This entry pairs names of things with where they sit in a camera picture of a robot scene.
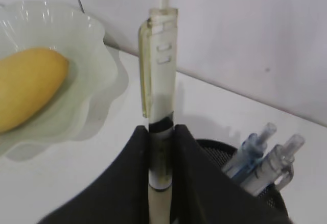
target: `desk surface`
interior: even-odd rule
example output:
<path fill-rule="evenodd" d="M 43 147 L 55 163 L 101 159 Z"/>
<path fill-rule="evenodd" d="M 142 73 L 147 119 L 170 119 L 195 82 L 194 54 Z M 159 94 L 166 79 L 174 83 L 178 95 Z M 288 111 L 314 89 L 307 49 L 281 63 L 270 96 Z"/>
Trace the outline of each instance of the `desk surface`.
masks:
<path fill-rule="evenodd" d="M 119 78 L 114 90 L 92 100 L 87 123 L 77 138 L 55 144 L 18 144 L 0 157 L 0 223 L 34 224 L 68 201 L 110 165 L 135 126 L 145 124 L 138 59 L 108 50 L 119 67 Z M 269 121 L 278 127 L 269 148 L 301 133 L 307 142 L 296 155 L 294 179 L 282 195 L 295 223 L 320 224 L 327 219 L 327 128 L 180 73 L 175 118 L 196 138 L 234 146 Z"/>

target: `yellow mango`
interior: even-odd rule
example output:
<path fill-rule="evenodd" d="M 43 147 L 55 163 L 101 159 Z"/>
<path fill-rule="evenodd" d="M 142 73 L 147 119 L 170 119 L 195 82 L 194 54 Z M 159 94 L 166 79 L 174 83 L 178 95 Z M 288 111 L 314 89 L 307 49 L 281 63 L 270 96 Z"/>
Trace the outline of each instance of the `yellow mango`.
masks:
<path fill-rule="evenodd" d="M 66 58 L 48 48 L 31 48 L 0 60 L 0 133 L 46 105 L 67 73 Z"/>

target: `bowl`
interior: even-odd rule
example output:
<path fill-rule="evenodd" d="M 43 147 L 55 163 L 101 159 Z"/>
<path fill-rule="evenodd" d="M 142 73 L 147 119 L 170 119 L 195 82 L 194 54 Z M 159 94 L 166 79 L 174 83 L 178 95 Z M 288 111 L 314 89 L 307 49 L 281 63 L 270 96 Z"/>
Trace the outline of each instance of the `bowl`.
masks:
<path fill-rule="evenodd" d="M 50 103 L 20 127 L 1 134 L 0 151 L 20 141 L 65 141 L 81 131 L 90 99 L 118 74 L 104 34 L 97 20 L 62 3 L 24 1 L 0 8 L 0 59 L 48 47 L 69 60 L 68 76 Z"/>

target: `pen holder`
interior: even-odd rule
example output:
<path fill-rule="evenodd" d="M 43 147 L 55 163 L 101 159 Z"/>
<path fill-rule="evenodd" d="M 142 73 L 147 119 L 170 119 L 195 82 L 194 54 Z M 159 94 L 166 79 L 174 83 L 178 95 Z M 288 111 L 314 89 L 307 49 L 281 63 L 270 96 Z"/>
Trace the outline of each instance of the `pen holder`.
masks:
<path fill-rule="evenodd" d="M 202 147 L 205 154 L 212 161 L 214 165 L 221 168 L 228 160 L 230 160 L 233 154 L 236 152 L 236 148 L 227 145 L 222 142 L 214 140 L 197 140 Z M 287 214 L 286 206 L 281 194 L 275 189 L 275 185 L 268 186 L 262 191 L 258 198 L 265 201 L 269 206 L 278 209 L 281 212 Z"/>

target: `ballpoint pen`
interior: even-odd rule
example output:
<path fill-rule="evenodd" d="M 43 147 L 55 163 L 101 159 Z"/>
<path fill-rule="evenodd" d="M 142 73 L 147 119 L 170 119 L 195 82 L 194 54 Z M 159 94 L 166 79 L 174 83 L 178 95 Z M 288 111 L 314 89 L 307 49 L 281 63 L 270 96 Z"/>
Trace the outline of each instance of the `ballpoint pen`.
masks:
<path fill-rule="evenodd" d="M 138 33 L 143 116 L 149 120 L 151 140 L 149 185 L 157 191 L 168 189 L 172 182 L 177 13 L 168 0 L 159 0 Z"/>
<path fill-rule="evenodd" d="M 304 142 L 302 136 L 295 134 L 284 145 L 276 145 L 240 186 L 258 196 L 267 186 L 281 179 L 276 185 L 276 189 L 281 190 L 293 179 L 294 154 Z"/>
<path fill-rule="evenodd" d="M 262 132 L 252 133 L 237 150 L 222 171 L 234 182 L 240 184 L 259 163 L 267 149 L 267 140 L 277 131 L 273 123 L 268 123 Z"/>

